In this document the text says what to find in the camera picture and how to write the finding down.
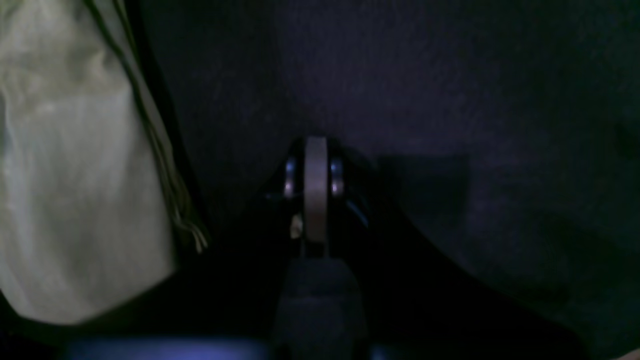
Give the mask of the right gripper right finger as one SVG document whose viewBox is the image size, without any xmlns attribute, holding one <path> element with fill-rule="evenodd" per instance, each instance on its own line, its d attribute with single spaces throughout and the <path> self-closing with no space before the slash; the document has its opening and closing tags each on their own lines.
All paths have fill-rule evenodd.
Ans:
<svg viewBox="0 0 640 360">
<path fill-rule="evenodd" d="M 362 292 L 359 360 L 587 360 L 578 336 L 464 271 L 382 187 L 371 166 L 328 142 L 327 242 Z"/>
</svg>

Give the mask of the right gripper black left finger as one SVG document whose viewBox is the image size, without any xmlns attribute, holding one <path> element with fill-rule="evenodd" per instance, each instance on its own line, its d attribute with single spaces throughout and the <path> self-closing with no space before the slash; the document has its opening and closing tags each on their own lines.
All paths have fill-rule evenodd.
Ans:
<svg viewBox="0 0 640 360">
<path fill-rule="evenodd" d="M 190 326 L 217 337 L 268 337 L 291 254 L 292 218 L 302 205 L 304 139 L 292 142 L 275 173 L 206 255 Z"/>
</svg>

